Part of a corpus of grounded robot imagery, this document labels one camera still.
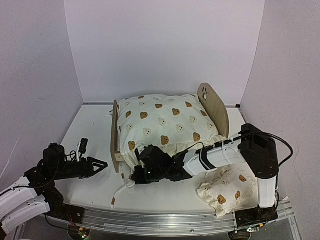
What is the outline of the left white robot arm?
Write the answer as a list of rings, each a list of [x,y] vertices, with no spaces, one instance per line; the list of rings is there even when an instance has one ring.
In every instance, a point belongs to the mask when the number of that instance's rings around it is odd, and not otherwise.
[[[16,227],[43,214],[80,224],[84,208],[66,204],[56,188],[56,181],[88,179],[102,172],[108,163],[84,158],[86,146],[81,145],[75,160],[68,160],[65,148],[51,143],[43,151],[37,166],[26,171],[15,183],[0,193],[0,238],[5,239]]]

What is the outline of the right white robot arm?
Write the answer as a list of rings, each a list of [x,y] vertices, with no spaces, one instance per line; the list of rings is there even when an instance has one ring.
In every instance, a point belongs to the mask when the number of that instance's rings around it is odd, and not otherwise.
[[[137,185],[157,183],[163,179],[184,181],[218,168],[245,162],[258,182],[258,206],[236,212],[240,227],[264,224],[278,217],[276,200],[279,163],[278,137],[262,132],[252,124],[244,124],[239,136],[226,139],[198,150],[192,147],[169,156],[159,147],[149,145],[135,151],[142,165],[135,166],[131,179]]]

